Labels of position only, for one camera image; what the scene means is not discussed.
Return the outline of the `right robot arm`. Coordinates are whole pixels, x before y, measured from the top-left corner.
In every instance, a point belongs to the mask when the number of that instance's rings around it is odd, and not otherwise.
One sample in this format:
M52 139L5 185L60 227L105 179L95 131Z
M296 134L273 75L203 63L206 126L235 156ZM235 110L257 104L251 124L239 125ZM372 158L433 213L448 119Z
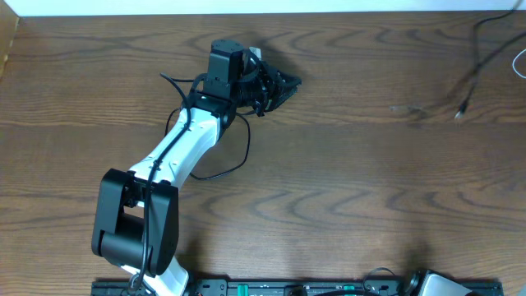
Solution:
M467 296L473 291L431 270L415 271L404 287L404 296Z

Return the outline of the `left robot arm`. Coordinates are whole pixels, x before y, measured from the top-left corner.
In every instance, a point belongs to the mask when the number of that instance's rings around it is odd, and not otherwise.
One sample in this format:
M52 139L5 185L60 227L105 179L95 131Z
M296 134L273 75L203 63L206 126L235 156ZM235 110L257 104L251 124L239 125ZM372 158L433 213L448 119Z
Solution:
M110 169L100 182L91 249L131 275L118 287L103 287L103 294L184 294L189 274L175 257L182 185L234 119L246 117L240 108L262 117L301 83L264 61L259 48L212 42L207 71L188 80L178 120L166 125L161 142L129 170Z

